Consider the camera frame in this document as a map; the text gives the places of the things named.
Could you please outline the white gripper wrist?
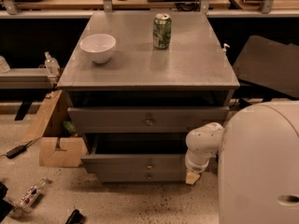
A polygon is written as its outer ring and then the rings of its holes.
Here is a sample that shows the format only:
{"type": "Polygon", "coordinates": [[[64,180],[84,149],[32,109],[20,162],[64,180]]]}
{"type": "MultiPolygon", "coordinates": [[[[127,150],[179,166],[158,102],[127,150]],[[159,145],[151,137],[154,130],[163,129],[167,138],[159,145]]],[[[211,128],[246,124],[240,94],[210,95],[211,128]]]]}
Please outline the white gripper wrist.
{"type": "Polygon", "coordinates": [[[194,185],[200,179],[200,174],[208,167],[210,159],[214,157],[215,154],[213,152],[196,153],[188,149],[185,155],[185,164],[189,170],[186,173],[186,183],[194,185]]]}

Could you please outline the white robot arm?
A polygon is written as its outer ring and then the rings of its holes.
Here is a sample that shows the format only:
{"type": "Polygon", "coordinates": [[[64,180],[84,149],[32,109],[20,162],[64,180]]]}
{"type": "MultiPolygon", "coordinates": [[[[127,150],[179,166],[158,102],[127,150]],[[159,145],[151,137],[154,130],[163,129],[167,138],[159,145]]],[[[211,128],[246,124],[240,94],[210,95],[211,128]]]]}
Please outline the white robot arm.
{"type": "Polygon", "coordinates": [[[219,224],[299,224],[298,101],[248,106],[190,131],[186,145],[195,174],[219,157],[219,224]]]}

